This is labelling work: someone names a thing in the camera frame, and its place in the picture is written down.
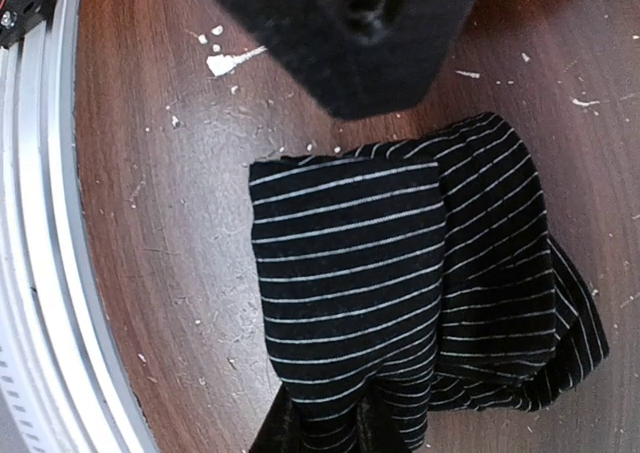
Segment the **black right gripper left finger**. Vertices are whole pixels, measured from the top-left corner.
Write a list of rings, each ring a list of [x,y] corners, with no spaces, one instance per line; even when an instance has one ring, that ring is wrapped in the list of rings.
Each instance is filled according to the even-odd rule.
[[[287,389],[281,385],[249,452],[300,453],[302,451],[300,418]]]

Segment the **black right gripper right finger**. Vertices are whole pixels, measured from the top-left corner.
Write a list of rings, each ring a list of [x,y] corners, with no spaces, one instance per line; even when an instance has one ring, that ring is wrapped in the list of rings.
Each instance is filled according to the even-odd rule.
[[[357,444],[361,453],[409,453],[386,405],[364,397],[357,406]]]

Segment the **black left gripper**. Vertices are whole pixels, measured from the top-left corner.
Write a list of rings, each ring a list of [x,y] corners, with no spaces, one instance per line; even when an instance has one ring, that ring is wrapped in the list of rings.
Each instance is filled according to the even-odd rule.
[[[476,0],[216,0],[331,116],[415,107]]]

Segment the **black striped underwear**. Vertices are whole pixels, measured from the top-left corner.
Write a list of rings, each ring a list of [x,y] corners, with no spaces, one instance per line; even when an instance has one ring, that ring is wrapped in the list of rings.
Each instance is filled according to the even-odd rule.
[[[537,411],[608,356],[531,155],[495,113],[256,162],[248,186],[266,350],[302,452],[359,452],[364,397],[412,452],[431,412]]]

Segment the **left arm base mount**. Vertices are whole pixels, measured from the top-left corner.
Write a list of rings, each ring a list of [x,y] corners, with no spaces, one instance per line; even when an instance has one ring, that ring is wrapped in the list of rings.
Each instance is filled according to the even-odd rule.
[[[57,0],[1,0],[1,47],[9,49],[53,15]]]

